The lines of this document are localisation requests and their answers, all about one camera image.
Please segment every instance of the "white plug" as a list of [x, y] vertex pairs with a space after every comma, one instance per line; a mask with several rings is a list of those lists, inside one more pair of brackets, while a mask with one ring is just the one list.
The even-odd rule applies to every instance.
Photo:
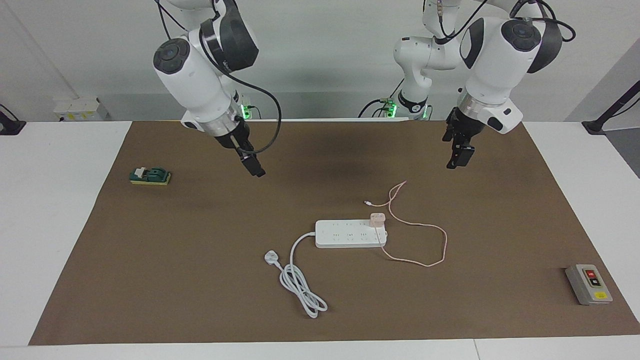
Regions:
[[267, 264], [273, 265], [278, 262], [278, 254], [276, 254], [276, 252], [273, 250], [269, 250], [264, 255], [264, 260], [267, 262]]

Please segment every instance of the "white power strip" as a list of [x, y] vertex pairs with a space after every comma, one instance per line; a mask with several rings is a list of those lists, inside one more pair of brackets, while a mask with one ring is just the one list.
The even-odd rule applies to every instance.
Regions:
[[316, 247], [320, 249], [380, 247], [381, 244], [384, 246], [386, 243], [385, 226], [371, 227], [370, 220], [319, 220], [316, 222]]

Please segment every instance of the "cable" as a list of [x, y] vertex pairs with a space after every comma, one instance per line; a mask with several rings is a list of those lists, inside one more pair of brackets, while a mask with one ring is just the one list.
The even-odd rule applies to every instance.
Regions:
[[486, 2], [489, 0], [484, 0], [477, 8], [476, 10], [473, 12], [473, 14], [471, 14], [471, 16], [467, 19], [467, 21], [465, 22], [464, 25], [462, 25], [462, 27], [460, 28], [460, 30], [458, 30], [458, 32], [456, 32], [455, 28], [454, 28], [454, 33], [451, 33], [450, 35], [447, 34], [447, 32], [444, 29], [444, 25], [442, 25], [442, 18], [439, 17], [438, 21], [440, 23], [440, 29], [442, 30], [442, 34], [444, 35], [444, 38], [436, 38], [437, 40], [443, 41], [442, 43], [439, 43], [440, 45], [444, 45], [448, 42], [450, 42], [451, 40], [453, 40], [456, 36], [460, 35], [460, 33], [467, 27], [467, 25], [469, 25], [469, 22], [471, 22], [471, 20], [473, 20], [473, 18], [478, 14], [478, 12], [480, 11], [480, 9], [484, 6], [484, 4], [486, 4]]
[[374, 111], [374, 112], [373, 112], [373, 115], [371, 115], [371, 117], [380, 117], [380, 115], [382, 115], [382, 113], [383, 113], [385, 110], [387, 110], [387, 108], [380, 108], [380, 109], [377, 109], [376, 111]]
[[404, 78], [402, 78], [402, 80], [400, 80], [400, 82], [398, 83], [398, 86], [396, 86], [396, 89], [394, 90], [394, 92], [391, 93], [391, 96], [389, 96], [389, 97], [393, 97], [396, 94], [396, 91], [398, 91], [398, 89], [400, 88], [400, 85], [402, 85], [402, 83], [404, 83]]
[[554, 12], [553, 9], [551, 9], [551, 6], [549, 6], [549, 4], [547, 4], [547, 2], [545, 0], [536, 0], [538, 2], [538, 4], [544, 6], [547, 10], [549, 10], [549, 14], [551, 14], [551, 17], [553, 19], [556, 18], [556, 13]]
[[280, 107], [280, 103], [278, 102], [278, 99], [276, 99], [275, 96], [273, 96], [272, 93], [268, 92], [267, 90], [259, 87], [259, 86], [255, 86], [253, 84], [249, 84], [245, 81], [242, 81], [240, 79], [238, 79], [237, 77], [229, 74], [226, 70], [222, 69], [222, 67], [220, 67], [220, 65], [218, 65], [213, 58], [211, 57], [211, 55], [209, 55], [209, 52], [206, 50], [207, 47], [204, 44], [204, 41], [202, 40], [202, 30], [200, 30], [200, 34], [198, 35], [198, 38], [200, 40], [200, 46], [202, 46], [203, 49], [203, 53], [207, 56], [207, 59], [209, 59], [209, 61], [213, 64], [213, 66], [216, 67], [216, 69], [218, 71], [220, 71], [222, 74], [226, 75], [226, 77], [228, 77], [229, 79], [235, 81], [236, 83], [242, 84], [244, 86], [247, 86], [248, 88], [252, 88], [254, 90], [258, 90], [259, 92], [263, 93], [264, 95], [267, 95], [268, 97], [271, 98], [271, 100], [273, 100], [273, 103], [276, 104], [276, 108], [278, 109], [278, 125], [276, 126], [276, 131], [273, 134], [273, 137], [271, 138], [271, 140], [269, 141], [269, 143], [267, 143], [267, 145], [265, 145], [263, 148], [256, 150], [256, 151], [249, 151], [249, 150], [245, 150], [240, 148], [240, 150], [244, 153], [247, 154], [260, 154], [261, 152], [264, 152], [266, 149], [270, 148], [273, 143], [275, 143], [276, 139], [278, 138], [278, 135], [280, 134], [280, 128], [282, 126], [282, 108]]
[[433, 106], [432, 105], [427, 105], [427, 109], [429, 109], [429, 108], [431, 108], [431, 112], [429, 112], [429, 117], [427, 118], [427, 121], [430, 121], [431, 120], [431, 116], [433, 115]]
[[260, 119], [262, 119], [262, 113], [260, 112], [260, 109], [258, 109], [258, 107], [257, 107], [257, 106], [249, 105], [249, 106], [247, 106], [247, 108], [248, 108], [249, 110], [250, 110], [250, 109], [256, 109], [256, 110], [258, 110], [258, 116], [260, 117]]
[[171, 18], [171, 20], [173, 20], [173, 22], [178, 25], [180, 27], [180, 29], [184, 30], [184, 31], [189, 31], [187, 30], [184, 26], [182, 26], [181, 23], [178, 22], [178, 20], [175, 19], [175, 17], [173, 17], [173, 15], [171, 15], [171, 13], [169, 11], [167, 11], [166, 8], [164, 8], [164, 6], [162, 6], [162, 4], [160, 3], [160, 0], [154, 0], [156, 2], [156, 4], [158, 4], [158, 10], [160, 11], [160, 19], [162, 20], [162, 24], [164, 26], [164, 32], [166, 33], [166, 36], [169, 38], [169, 40], [171, 40], [171, 36], [169, 35], [169, 31], [166, 29], [166, 23], [164, 21], [164, 15], [163, 12], [165, 14], [167, 14], [167, 16], [169, 16], [169, 18]]
[[15, 114], [11, 110], [9, 110], [5, 105], [0, 104], [0, 108], [5, 109], [9, 114], [11, 114], [11, 116], [15, 118], [16, 121], [20, 121], [20, 119], [18, 119], [18, 117], [15, 116]]
[[365, 105], [365, 107], [364, 107], [364, 108], [362, 108], [362, 111], [360, 112], [360, 114], [358, 114], [358, 117], [362, 117], [362, 114], [364, 114], [364, 112], [365, 112], [365, 111], [367, 111], [367, 109], [368, 109], [371, 105], [375, 104], [376, 102], [383, 103], [383, 101], [382, 101], [382, 100], [380, 100], [380, 99], [372, 100], [369, 104]]
[[638, 99], [636, 99], [636, 101], [633, 104], [631, 104], [631, 106], [629, 106], [627, 109], [622, 110], [621, 112], [619, 112], [619, 113], [617, 113], [615, 115], [611, 115], [611, 117], [616, 117], [618, 115], [622, 115], [622, 114], [626, 113], [627, 111], [631, 110], [631, 108], [633, 108], [638, 103], [638, 101], [640, 101], [640, 97]]
[[164, 33], [166, 34], [167, 39], [171, 40], [171, 35], [169, 35], [169, 30], [166, 28], [166, 21], [164, 21], [164, 14], [162, 13], [162, 5], [160, 5], [160, 3], [158, 3], [158, 11], [160, 12], [160, 20], [162, 20]]
[[271, 250], [264, 255], [264, 260], [267, 264], [275, 265], [280, 270], [280, 284], [298, 297], [302, 308], [310, 318], [317, 318], [318, 313], [326, 311], [328, 307], [321, 297], [311, 291], [304, 274], [302, 274], [302, 270], [293, 264], [293, 253], [302, 239], [315, 235], [316, 233], [304, 234], [293, 243], [289, 253], [289, 263], [284, 267], [278, 262], [278, 254], [275, 251]]
[[367, 204], [368, 206], [374, 206], [375, 208], [383, 208], [383, 207], [385, 207], [385, 206], [388, 206], [388, 210], [389, 210], [389, 213], [391, 214], [391, 216], [392, 216], [392, 217], [394, 217], [394, 219], [396, 219], [396, 220], [400, 221], [400, 222], [401, 222], [401, 223], [403, 223], [403, 224], [406, 224], [406, 225], [412, 225], [412, 226], [426, 226], [426, 227], [434, 227], [434, 228], [436, 228], [436, 229], [440, 230], [440, 231], [442, 232], [442, 234], [444, 235], [444, 248], [442, 249], [442, 259], [440, 259], [440, 260], [436, 261], [435, 263], [432, 263], [432, 264], [426, 265], [426, 264], [423, 264], [423, 263], [421, 263], [421, 262], [419, 262], [419, 261], [408, 260], [408, 259], [400, 259], [400, 258], [395, 258], [395, 257], [391, 256], [391, 255], [387, 252], [387, 250], [385, 250], [385, 247], [382, 245], [382, 242], [380, 241], [380, 236], [379, 236], [379, 234], [378, 234], [378, 228], [375, 228], [375, 229], [376, 229], [376, 237], [378, 238], [378, 243], [380, 243], [380, 248], [382, 249], [382, 251], [383, 251], [383, 252], [384, 252], [384, 253], [385, 253], [385, 254], [386, 254], [390, 259], [392, 259], [392, 260], [396, 260], [396, 261], [404, 261], [405, 263], [411, 263], [411, 264], [416, 264], [416, 265], [424, 266], [424, 267], [426, 267], [426, 268], [430, 268], [430, 267], [435, 266], [435, 265], [437, 265], [437, 264], [440, 264], [441, 262], [443, 262], [443, 261], [444, 261], [444, 259], [445, 259], [446, 255], [447, 255], [447, 242], [449, 241], [449, 239], [448, 239], [448, 235], [447, 235], [447, 232], [446, 232], [444, 229], [442, 229], [440, 226], [437, 226], [437, 225], [431, 225], [431, 224], [421, 224], [421, 223], [418, 223], [418, 222], [408, 222], [408, 221], [405, 221], [405, 220], [402, 220], [402, 219], [398, 218], [398, 217], [394, 214], [394, 212], [391, 210], [391, 203], [392, 203], [392, 202], [393, 202], [393, 200], [396, 198], [396, 196], [397, 196], [398, 192], [399, 192], [399, 191], [400, 191], [400, 189], [404, 186], [404, 184], [406, 184], [406, 180], [405, 180], [405, 181], [403, 181], [402, 183], [399, 183], [398, 185], [395, 185], [394, 187], [392, 187], [392, 188], [391, 188], [391, 190], [389, 190], [389, 201], [387, 201], [386, 203], [384, 203], [384, 204], [382, 204], [382, 205], [375, 205], [375, 204], [372, 204], [372, 203], [371, 203], [371, 201], [365, 201], [364, 203], [365, 203], [365, 204]]
[[524, 17], [514, 17], [514, 19], [518, 19], [518, 20], [531, 20], [531, 21], [544, 21], [544, 22], [551, 22], [553, 24], [557, 24], [557, 25], [561, 25], [564, 26], [566, 29], [568, 29], [569, 31], [571, 31], [571, 37], [570, 38], [565, 38], [562, 37], [562, 41], [563, 42], [571, 42], [573, 41], [573, 39], [575, 39], [576, 33], [575, 33], [575, 29], [573, 28], [573, 26], [567, 24], [564, 21], [560, 21], [558, 19], [550, 19], [548, 17], [529, 17], [529, 18], [524, 18]]

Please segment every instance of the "black button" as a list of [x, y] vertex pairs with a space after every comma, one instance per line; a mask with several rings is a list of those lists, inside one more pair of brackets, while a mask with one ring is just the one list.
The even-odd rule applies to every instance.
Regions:
[[178, 56], [178, 47], [175, 44], [167, 45], [162, 49], [160, 56], [162, 57], [162, 60], [173, 60]]
[[173, 61], [167, 61], [162, 64], [162, 71], [167, 74], [173, 74], [178, 72], [182, 68], [182, 60], [175, 59]]
[[513, 40], [513, 38], [516, 37], [515, 34], [513, 33], [513, 30], [508, 26], [507, 23], [505, 23], [505, 25], [502, 26], [501, 32], [502, 32], [502, 36], [507, 40]]
[[495, 117], [490, 117], [489, 121], [487, 121], [486, 123], [498, 131], [502, 130], [502, 128], [504, 127], [500, 120], [496, 119]]
[[180, 55], [186, 56], [189, 53], [189, 44], [184, 42], [179, 42], [178, 47], [180, 48]]
[[512, 30], [519, 38], [531, 38], [533, 36], [533, 29], [526, 24], [515, 24]]
[[161, 62], [162, 62], [162, 59], [160, 59], [160, 51], [156, 51], [156, 53], [154, 54], [154, 66], [155, 67], [160, 66]]
[[518, 50], [529, 51], [536, 47], [536, 45], [538, 45], [538, 43], [531, 39], [517, 38], [513, 41], [513, 46]]

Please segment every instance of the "green led light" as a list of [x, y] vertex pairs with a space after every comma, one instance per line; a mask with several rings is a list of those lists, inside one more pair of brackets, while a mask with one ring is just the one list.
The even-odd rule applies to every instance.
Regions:
[[398, 109], [397, 105], [391, 103], [391, 109], [389, 109], [388, 117], [396, 117], [396, 110]]
[[247, 109], [245, 105], [240, 104], [240, 111], [242, 112], [242, 115], [245, 120], [248, 120], [251, 118], [251, 111]]

